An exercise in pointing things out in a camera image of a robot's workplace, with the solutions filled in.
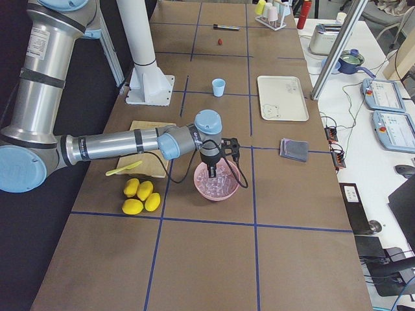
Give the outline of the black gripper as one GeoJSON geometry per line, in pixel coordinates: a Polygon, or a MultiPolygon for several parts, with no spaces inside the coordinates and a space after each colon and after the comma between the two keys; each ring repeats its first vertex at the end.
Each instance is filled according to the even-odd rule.
{"type": "Polygon", "coordinates": [[[217,167],[216,164],[221,159],[221,153],[220,151],[213,152],[212,154],[207,154],[205,151],[200,152],[200,158],[203,163],[205,163],[208,166],[208,177],[209,178],[215,178],[217,177],[217,167]]]}

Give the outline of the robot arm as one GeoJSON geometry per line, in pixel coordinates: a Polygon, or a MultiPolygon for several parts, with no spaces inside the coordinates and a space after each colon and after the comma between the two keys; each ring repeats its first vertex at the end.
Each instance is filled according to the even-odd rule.
{"type": "Polygon", "coordinates": [[[32,30],[11,123],[1,130],[1,189],[27,192],[56,170],[159,150],[167,159],[199,151],[210,176],[222,151],[222,122],[213,110],[187,126],[168,125],[72,137],[53,133],[75,41],[105,30],[98,1],[29,1],[32,30]]]}

